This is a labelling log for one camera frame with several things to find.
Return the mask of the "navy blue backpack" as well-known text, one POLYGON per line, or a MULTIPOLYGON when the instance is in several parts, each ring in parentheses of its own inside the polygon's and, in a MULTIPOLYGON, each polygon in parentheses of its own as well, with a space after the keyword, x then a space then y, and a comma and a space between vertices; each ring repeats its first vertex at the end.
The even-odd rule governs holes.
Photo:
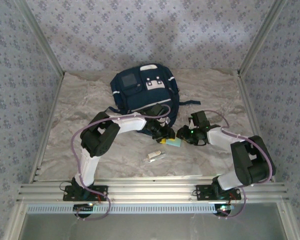
POLYGON ((116 108, 114 113, 127 115, 156 104, 168 105, 170 113, 165 121, 170 127, 177 119, 180 106, 200 105, 198 100, 180 101, 179 88, 171 70, 159 63, 135 66, 115 75, 110 88, 116 108))

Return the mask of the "aluminium side rail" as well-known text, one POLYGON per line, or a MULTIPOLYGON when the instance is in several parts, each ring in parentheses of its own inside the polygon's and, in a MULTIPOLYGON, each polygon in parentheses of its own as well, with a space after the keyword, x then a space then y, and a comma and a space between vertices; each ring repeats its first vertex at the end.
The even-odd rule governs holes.
POLYGON ((61 92, 61 87, 62 87, 64 77, 65 77, 65 74, 63 74, 61 76, 61 78, 58 82, 56 93, 55 93, 55 96, 54 96, 54 99, 53 99, 53 102, 52 102, 52 105, 51 105, 51 108, 50 108, 50 111, 49 111, 49 115, 48 115, 48 118, 47 118, 47 123, 46 123, 45 128, 44 128, 43 136, 40 140, 40 144, 39 144, 39 147, 38 147, 35 159, 34 159, 34 163, 33 163, 32 169, 31 169, 30 177, 29 177, 29 180, 28 180, 29 184, 33 184, 36 181, 37 170, 41 167, 42 160, 43 160, 43 157, 45 155, 47 143, 48 143, 48 140, 49 140, 50 131, 51 131, 51 128, 52 128, 54 112, 55 112, 55 109, 56 109, 56 106, 57 106, 57 102, 58 102, 58 98, 59 98, 59 95, 60 95, 60 92, 61 92))
POLYGON ((248 92, 247 86, 245 84, 245 81, 242 79, 239 70, 235 70, 234 72, 237 75, 237 82, 238 82, 239 91, 240 91, 240 94, 241 94, 242 101, 244 103, 244 107, 245 107, 245 110, 246 110, 246 114, 247 114, 247 117, 248 117, 248 120, 249 120, 250 127, 252 129, 252 132, 255 135, 258 135, 258 136, 262 137, 261 129, 260 129, 260 126, 258 124, 257 117, 256 117, 255 111, 253 109, 253 104, 251 102, 251 99, 250 99, 249 92, 248 92))

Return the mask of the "aluminium mounting rail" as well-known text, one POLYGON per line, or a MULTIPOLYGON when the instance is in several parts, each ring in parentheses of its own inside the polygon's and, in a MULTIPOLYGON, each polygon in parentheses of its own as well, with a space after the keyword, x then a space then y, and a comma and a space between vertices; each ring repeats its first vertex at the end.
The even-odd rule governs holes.
MULTIPOLYGON (((97 179, 97 186, 107 186, 107 196, 114 204, 185 203, 197 201, 195 187, 209 185, 212 177, 202 175, 128 177, 97 179)), ((25 203, 60 203, 66 182, 36 181, 23 184, 16 200, 25 203)), ((244 188, 248 203, 279 203, 290 198, 282 182, 254 184, 244 188)))

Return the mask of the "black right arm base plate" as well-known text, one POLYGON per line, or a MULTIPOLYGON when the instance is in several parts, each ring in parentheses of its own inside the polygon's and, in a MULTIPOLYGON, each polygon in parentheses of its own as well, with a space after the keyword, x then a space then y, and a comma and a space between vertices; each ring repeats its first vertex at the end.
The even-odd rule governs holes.
POLYGON ((241 191, 238 188, 223 190, 219 186, 211 185, 196 185, 192 192, 198 201, 229 201, 241 200, 241 191))

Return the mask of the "small beige eraser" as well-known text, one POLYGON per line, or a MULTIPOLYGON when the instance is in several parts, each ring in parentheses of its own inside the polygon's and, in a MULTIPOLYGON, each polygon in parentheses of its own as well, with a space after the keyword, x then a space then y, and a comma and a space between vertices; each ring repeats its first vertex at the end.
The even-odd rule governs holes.
POLYGON ((151 153, 147 154, 146 159, 147 160, 152 160, 152 159, 157 158, 161 154, 162 154, 162 152, 160 150, 157 150, 157 151, 154 151, 154 152, 151 152, 151 153))

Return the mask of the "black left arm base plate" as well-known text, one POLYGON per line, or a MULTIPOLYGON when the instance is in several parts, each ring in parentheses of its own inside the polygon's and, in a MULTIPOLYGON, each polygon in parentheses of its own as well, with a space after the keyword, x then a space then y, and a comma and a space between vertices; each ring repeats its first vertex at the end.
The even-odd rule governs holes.
POLYGON ((67 185, 64 189, 63 201, 65 202, 106 202, 103 195, 88 191, 81 186, 67 185))

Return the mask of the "grey metal panel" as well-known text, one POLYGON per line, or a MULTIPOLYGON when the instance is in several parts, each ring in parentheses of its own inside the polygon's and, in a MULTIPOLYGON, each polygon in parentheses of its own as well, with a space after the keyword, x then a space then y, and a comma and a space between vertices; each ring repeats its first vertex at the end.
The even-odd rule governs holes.
POLYGON ((213 214, 110 214, 80 221, 73 214, 28 214, 19 240, 287 240, 277 206, 247 204, 228 219, 213 214))

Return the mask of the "aluminium frame post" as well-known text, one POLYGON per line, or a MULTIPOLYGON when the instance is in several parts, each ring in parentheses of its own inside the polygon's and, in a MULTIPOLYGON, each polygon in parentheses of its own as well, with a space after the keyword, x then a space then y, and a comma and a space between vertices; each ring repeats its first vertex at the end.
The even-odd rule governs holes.
POLYGON ((287 1, 288 0, 273 0, 272 5, 270 6, 259 30, 257 31, 251 43, 250 48, 248 49, 238 69, 238 75, 240 77, 243 77, 247 73, 247 70, 249 69, 261 47, 263 46, 263 43, 265 42, 272 27, 276 23, 283 8, 287 4, 287 1))
POLYGON ((63 71, 56 55, 54 54, 54 52, 48 42, 48 39, 45 37, 43 30, 41 29, 38 21, 36 20, 34 14, 32 13, 27 1, 26 0, 13 0, 13 1, 16 4, 16 6, 18 7, 22 16, 24 17, 26 23, 30 27, 32 33, 34 34, 41 49, 45 53, 47 59, 51 63, 52 68, 60 77, 63 77, 64 71, 63 71))

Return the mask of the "light blue sticky note pad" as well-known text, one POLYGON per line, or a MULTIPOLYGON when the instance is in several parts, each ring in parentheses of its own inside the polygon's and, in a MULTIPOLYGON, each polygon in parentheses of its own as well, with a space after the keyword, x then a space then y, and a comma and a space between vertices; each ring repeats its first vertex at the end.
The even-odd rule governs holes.
POLYGON ((182 140, 179 138, 170 138, 165 140, 165 144, 173 147, 180 147, 182 143, 182 140))

